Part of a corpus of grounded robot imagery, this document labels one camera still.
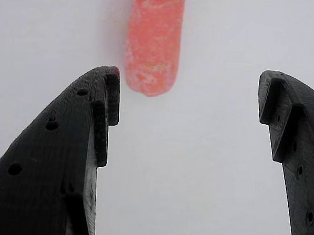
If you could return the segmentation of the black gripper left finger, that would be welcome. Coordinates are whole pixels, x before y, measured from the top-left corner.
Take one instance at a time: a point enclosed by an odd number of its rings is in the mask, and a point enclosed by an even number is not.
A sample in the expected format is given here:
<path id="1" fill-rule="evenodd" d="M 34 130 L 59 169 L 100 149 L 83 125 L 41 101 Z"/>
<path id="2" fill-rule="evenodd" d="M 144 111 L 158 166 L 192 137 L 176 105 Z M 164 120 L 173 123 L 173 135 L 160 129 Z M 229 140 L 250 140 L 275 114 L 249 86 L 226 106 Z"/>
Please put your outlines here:
<path id="1" fill-rule="evenodd" d="M 119 122 L 120 73 L 70 84 L 0 157 L 0 235 L 95 235 L 97 169 Z"/>

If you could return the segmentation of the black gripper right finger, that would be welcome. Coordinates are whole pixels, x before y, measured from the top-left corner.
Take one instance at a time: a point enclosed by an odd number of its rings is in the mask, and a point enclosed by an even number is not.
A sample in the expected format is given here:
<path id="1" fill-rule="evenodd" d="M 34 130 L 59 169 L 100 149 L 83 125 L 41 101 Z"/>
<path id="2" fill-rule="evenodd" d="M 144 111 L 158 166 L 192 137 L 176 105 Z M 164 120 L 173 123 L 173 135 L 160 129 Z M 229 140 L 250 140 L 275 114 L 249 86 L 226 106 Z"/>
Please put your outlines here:
<path id="1" fill-rule="evenodd" d="M 291 235 L 314 235 L 314 89 L 280 71 L 259 78 L 259 121 L 282 164 Z"/>

